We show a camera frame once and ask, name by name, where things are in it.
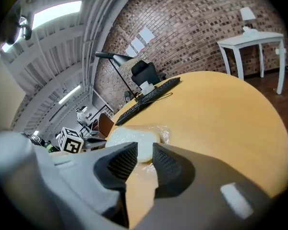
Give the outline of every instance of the round table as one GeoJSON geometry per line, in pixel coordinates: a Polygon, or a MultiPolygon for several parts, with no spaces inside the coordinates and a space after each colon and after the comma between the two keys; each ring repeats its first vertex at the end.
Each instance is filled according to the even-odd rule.
{"type": "MultiPolygon", "coordinates": [[[[178,77],[180,83],[169,91],[173,95],[152,103],[123,126],[167,126],[170,145],[228,163],[270,197],[281,193],[288,184],[288,134],[271,103],[248,83],[224,73],[198,71],[178,77]]],[[[134,104],[132,100],[119,110],[113,122],[134,104]]],[[[145,166],[137,166],[126,182],[131,228],[153,205],[156,172],[148,173],[145,166]]]]}

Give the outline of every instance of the black desk lamp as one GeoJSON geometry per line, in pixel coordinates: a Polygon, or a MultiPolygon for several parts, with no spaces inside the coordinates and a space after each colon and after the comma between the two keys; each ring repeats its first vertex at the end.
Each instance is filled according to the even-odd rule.
{"type": "Polygon", "coordinates": [[[126,83],[125,79],[121,76],[120,72],[116,69],[115,65],[111,61],[111,59],[114,60],[114,62],[118,65],[118,67],[120,67],[121,65],[123,65],[127,61],[129,61],[131,59],[134,59],[134,58],[132,58],[130,56],[118,55],[118,54],[113,54],[113,53],[105,53],[105,52],[96,52],[95,56],[99,57],[99,58],[108,59],[110,61],[111,65],[113,66],[115,71],[118,73],[120,78],[123,80],[123,82],[125,83],[125,85],[129,89],[129,91],[131,92],[131,94],[135,98],[135,94],[132,92],[131,88],[128,86],[128,84],[126,83]]]}

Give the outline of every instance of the table leg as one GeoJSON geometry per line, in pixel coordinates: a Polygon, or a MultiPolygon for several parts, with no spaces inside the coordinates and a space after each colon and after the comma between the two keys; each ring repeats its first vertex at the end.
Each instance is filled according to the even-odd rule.
{"type": "Polygon", "coordinates": [[[259,63],[260,63],[260,77],[264,77],[264,56],[263,56],[263,46],[259,44],[259,63]]]}
{"type": "Polygon", "coordinates": [[[238,48],[233,48],[233,51],[234,51],[234,55],[235,55],[235,59],[236,59],[238,78],[244,80],[240,51],[238,48]]]}
{"type": "Polygon", "coordinates": [[[283,39],[279,42],[279,77],[278,77],[278,85],[276,92],[278,94],[282,93],[283,84],[284,84],[284,76],[285,76],[285,50],[284,50],[284,41],[283,39]]]}
{"type": "Polygon", "coordinates": [[[229,68],[229,63],[228,63],[228,59],[226,56],[226,52],[225,52],[224,48],[221,46],[220,46],[220,50],[221,50],[221,54],[222,54],[222,57],[223,57],[223,60],[225,63],[226,73],[230,75],[230,68],[229,68]]]}

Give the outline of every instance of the white cube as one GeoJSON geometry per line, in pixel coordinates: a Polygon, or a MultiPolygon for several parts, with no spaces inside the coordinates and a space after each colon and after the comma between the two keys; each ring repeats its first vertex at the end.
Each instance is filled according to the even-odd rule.
{"type": "Polygon", "coordinates": [[[61,151],[70,153],[79,153],[83,146],[83,139],[78,135],[77,131],[70,128],[62,128],[59,146],[61,151]]]}

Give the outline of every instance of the ceiling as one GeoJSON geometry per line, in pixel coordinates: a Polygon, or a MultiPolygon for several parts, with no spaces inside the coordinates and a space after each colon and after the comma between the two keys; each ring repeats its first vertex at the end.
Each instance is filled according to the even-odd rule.
{"type": "MultiPolygon", "coordinates": [[[[77,0],[22,1],[23,14],[77,0]]],[[[48,137],[52,130],[75,109],[89,100],[92,103],[98,58],[106,37],[128,0],[81,0],[78,13],[62,16],[36,28],[30,40],[19,40],[8,52],[1,51],[7,68],[25,91],[11,128],[18,132],[39,131],[48,137]],[[58,101],[76,86],[72,98],[58,101]]]]}

